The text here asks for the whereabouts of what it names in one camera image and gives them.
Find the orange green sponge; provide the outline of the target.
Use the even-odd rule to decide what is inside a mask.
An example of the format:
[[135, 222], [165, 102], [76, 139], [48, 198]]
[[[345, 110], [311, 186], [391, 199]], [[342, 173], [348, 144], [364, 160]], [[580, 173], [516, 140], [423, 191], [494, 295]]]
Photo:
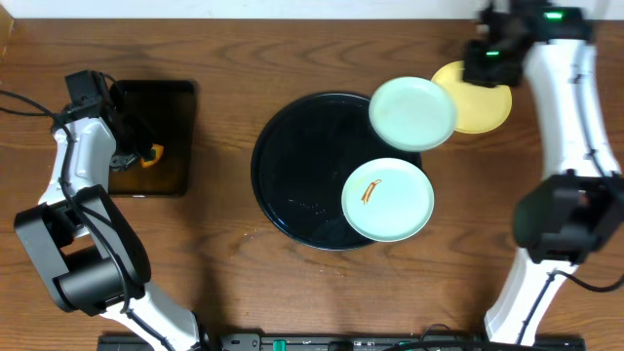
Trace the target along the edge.
[[164, 147], [160, 144], [153, 143], [151, 149], [149, 150], [149, 155], [147, 158], [142, 157], [140, 159], [141, 166], [146, 169], [157, 164], [162, 158], [164, 153]]

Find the yellow plate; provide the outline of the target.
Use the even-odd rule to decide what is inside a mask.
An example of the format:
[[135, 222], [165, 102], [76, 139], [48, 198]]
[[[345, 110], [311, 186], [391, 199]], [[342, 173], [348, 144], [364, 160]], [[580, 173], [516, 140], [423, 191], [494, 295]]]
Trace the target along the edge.
[[485, 88], [462, 80], [461, 60], [441, 67], [432, 81], [450, 95], [457, 111], [455, 130], [463, 134], [483, 134], [502, 125], [512, 108], [512, 93], [508, 86]]

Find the mint green plate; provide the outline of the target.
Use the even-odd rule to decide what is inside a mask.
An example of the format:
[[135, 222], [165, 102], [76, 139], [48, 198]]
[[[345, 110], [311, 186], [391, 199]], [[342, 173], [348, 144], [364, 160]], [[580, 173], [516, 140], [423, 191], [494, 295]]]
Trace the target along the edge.
[[376, 242], [397, 242], [416, 235], [435, 206], [433, 186], [416, 165], [379, 158], [358, 167], [345, 181], [341, 208], [348, 224]]
[[444, 143], [453, 133], [457, 111], [449, 93], [418, 77], [382, 84], [370, 98], [370, 124], [392, 147], [422, 152]]

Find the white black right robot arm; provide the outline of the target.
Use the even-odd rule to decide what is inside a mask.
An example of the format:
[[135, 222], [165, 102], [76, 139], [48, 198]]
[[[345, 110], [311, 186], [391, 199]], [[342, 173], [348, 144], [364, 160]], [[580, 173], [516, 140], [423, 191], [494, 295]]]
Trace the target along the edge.
[[529, 348], [560, 287], [622, 223], [623, 173], [605, 132], [594, 22], [549, 1], [489, 2], [479, 22], [487, 33], [467, 44], [463, 80], [527, 81], [541, 137], [543, 176], [515, 208], [515, 258], [485, 316], [489, 342]]

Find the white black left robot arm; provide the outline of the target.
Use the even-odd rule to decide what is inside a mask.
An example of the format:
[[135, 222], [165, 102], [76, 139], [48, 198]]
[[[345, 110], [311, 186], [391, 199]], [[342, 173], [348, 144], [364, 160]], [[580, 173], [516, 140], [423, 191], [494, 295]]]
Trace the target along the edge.
[[195, 314], [152, 283], [146, 250], [109, 197], [111, 121], [101, 107], [55, 115], [50, 183], [15, 231], [59, 309], [115, 321], [155, 350], [206, 350]]

